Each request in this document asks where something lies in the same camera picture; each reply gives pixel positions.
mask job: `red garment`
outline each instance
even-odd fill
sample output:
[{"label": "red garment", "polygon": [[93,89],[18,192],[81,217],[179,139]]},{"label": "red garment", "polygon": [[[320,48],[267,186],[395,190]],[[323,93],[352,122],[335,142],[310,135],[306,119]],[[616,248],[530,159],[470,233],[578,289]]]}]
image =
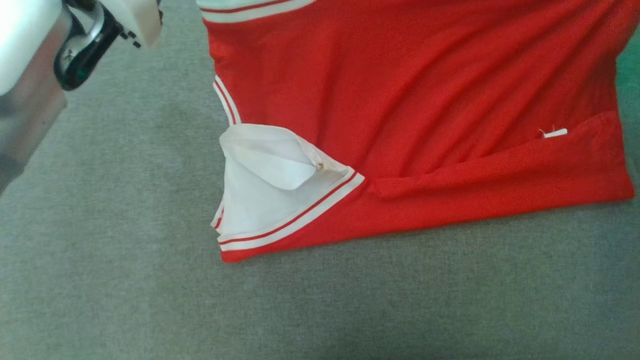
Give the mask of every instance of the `red garment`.
[{"label": "red garment", "polygon": [[230,122],[291,130],[364,176],[224,261],[634,196],[615,77],[637,0],[216,3],[199,0]]}]

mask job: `gray fabric surface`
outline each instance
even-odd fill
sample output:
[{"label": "gray fabric surface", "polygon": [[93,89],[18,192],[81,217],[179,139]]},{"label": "gray fabric surface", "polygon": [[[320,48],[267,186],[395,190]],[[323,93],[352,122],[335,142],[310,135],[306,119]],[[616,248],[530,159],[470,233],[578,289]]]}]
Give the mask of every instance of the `gray fabric surface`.
[{"label": "gray fabric surface", "polygon": [[[0,359],[640,358],[640,201],[220,261],[205,28],[119,42],[0,201]],[[620,58],[640,170],[640,37]]]}]

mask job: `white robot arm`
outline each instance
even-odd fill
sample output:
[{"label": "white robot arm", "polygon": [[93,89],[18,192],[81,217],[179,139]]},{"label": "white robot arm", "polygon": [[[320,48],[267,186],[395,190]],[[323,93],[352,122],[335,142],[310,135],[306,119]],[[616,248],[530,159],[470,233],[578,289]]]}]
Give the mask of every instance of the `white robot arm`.
[{"label": "white robot arm", "polygon": [[[5,0],[0,5],[0,194],[26,166],[67,105],[122,37],[153,46],[159,0]],[[76,13],[92,22],[83,27]]]}]

